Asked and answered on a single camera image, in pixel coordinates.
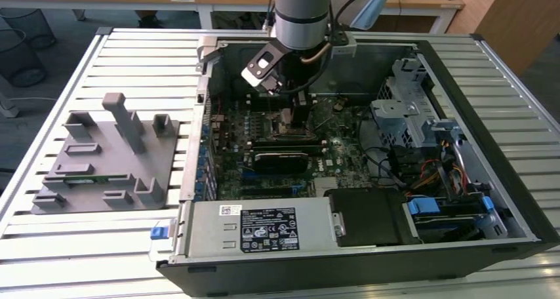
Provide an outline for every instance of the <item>desk leg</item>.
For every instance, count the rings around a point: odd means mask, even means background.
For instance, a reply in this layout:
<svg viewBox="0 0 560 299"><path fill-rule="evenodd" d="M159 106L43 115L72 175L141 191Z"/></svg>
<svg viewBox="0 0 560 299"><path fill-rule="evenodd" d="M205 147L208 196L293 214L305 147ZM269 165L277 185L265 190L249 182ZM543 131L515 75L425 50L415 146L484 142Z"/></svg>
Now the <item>desk leg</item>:
<svg viewBox="0 0 560 299"><path fill-rule="evenodd" d="M433 26L429 30L429 33L445 33L449 24L452 23L456 9L441 9L441 12L433 22Z"/></svg>
<svg viewBox="0 0 560 299"><path fill-rule="evenodd" d="M84 21L85 20L85 9L72 9L73 16L76 16L76 20Z"/></svg>
<svg viewBox="0 0 560 299"><path fill-rule="evenodd" d="M197 12L200 17L200 27L205 30L211 30L212 26L212 5L197 5Z"/></svg>

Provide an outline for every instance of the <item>wooden desk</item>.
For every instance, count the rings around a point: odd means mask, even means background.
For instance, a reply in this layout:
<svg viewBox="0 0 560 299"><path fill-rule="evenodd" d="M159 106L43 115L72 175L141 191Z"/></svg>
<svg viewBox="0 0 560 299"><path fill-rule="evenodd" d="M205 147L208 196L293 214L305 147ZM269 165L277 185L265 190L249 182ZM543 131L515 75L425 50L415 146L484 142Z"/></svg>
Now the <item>wooden desk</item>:
<svg viewBox="0 0 560 299"><path fill-rule="evenodd" d="M213 11L267 11L268 0L0 0L0 7L40 9L196 10L203 29L212 29ZM388 0L383 15L433 16L431 32L444 33L453 15L464 7L460 0Z"/></svg>
<svg viewBox="0 0 560 299"><path fill-rule="evenodd" d="M199 0L207 11L267 11L268 0ZM431 33L445 33L455 13L464 7L461 0L387 0L381 15L436 17Z"/></svg>

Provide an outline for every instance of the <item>motherboard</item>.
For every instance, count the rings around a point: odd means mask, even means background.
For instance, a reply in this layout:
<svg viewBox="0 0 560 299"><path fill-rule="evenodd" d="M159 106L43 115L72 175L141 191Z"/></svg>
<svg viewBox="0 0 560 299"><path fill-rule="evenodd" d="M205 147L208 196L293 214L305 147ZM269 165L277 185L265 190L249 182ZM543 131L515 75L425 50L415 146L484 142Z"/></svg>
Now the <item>motherboard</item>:
<svg viewBox="0 0 560 299"><path fill-rule="evenodd" d="M357 114L339 97L315 97L309 118L291 127L289 109L252 111L245 101L213 117L217 199L323 196L333 188L372 186L357 146ZM259 172L260 158L292 156Z"/></svg>

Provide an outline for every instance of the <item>black cable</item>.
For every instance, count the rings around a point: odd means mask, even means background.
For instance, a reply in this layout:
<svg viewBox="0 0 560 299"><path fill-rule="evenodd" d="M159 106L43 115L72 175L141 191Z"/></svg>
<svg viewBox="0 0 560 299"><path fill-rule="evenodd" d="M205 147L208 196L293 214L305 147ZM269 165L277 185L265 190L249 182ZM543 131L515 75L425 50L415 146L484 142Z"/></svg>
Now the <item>black cable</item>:
<svg viewBox="0 0 560 299"><path fill-rule="evenodd" d="M364 108L364 110L363 110L363 112L361 112L361 114L364 114L365 113L365 111L368 110L368 108L369 108L369 106L367 106L365 108ZM361 123L363 123L363 118L364 118L364 116L361 115L360 116L360 122L359 122L359 124L357 124L357 134L356 134L356 138L357 138L357 148L359 148L359 150L361 151L361 153L364 154L364 156L365 156L365 158L368 158L368 160L369 160L369 162L375 165L375 166L377 166L377 168L379 169L381 169L383 171L385 171L387 172L387 175L393 179L393 181L395 181L395 183L396 183L396 185L400 187L400 188L407 188L407 183L404 183L403 182L403 180L400 180L399 179L399 177L393 174L393 172L387 168L387 167L384 167L369 155L368 155L368 153L365 152L365 150L364 150L364 147L363 147L363 145L361 145L361 141L360 141L360 131L361 131Z"/></svg>
<svg viewBox="0 0 560 299"><path fill-rule="evenodd" d="M403 14L403 3L401 0L399 0L399 15L395 19L395 29L393 31L397 32L397 28L399 28L399 19L401 18L401 14Z"/></svg>
<svg viewBox="0 0 560 299"><path fill-rule="evenodd" d="M272 6L272 0L268 0L268 8L265 12L267 19L271 18L271 11L272 11L271 6Z"/></svg>
<svg viewBox="0 0 560 299"><path fill-rule="evenodd" d="M335 22L337 24L339 24L340 15L343 15L343 12L347 10L347 8L352 5L353 2L356 2L356 0L348 0L348 2L343 5L343 7L340 7L340 10L339 10L339 12L336 14L336 17L335 17Z"/></svg>
<svg viewBox="0 0 560 299"><path fill-rule="evenodd" d="M331 18L331 23L333 23L335 20L335 14L332 12L332 5L329 4L329 18ZM331 40L335 37L335 25L331 24ZM291 90L283 90L281 94L296 94L300 91L305 90L309 88L311 85L313 85L313 83L317 81L317 79L321 77L324 71L327 70L327 67L329 65L331 62L331 56L332 56L332 47L328 50L327 54L325 54L325 58L323 60L323 64L321 64L321 68L319 70L319 72L307 80L307 83L303 84L301 86L291 89Z"/></svg>
<svg viewBox="0 0 560 299"><path fill-rule="evenodd" d="M11 168L0 168L0 172L1 173L16 173L16 169L11 169Z"/></svg>

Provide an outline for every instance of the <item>blue latch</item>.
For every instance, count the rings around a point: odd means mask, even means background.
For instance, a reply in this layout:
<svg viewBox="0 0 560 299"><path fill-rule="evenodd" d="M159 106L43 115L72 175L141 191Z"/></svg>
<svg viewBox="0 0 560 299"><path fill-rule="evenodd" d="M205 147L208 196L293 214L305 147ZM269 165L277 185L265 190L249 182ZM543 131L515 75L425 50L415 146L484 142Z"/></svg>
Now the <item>blue latch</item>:
<svg viewBox="0 0 560 299"><path fill-rule="evenodd" d="M484 206L485 206L487 210L491 211L493 209L493 202L492 202L492 199L488 196L483 197L483 203L484 203Z"/></svg>
<svg viewBox="0 0 560 299"><path fill-rule="evenodd" d="M412 201L408 202L408 210L412 215L436 214L440 212L436 199L431 197L412 199Z"/></svg>
<svg viewBox="0 0 560 299"><path fill-rule="evenodd" d="M164 240L169 238L169 226L153 227L149 231L149 239Z"/></svg>

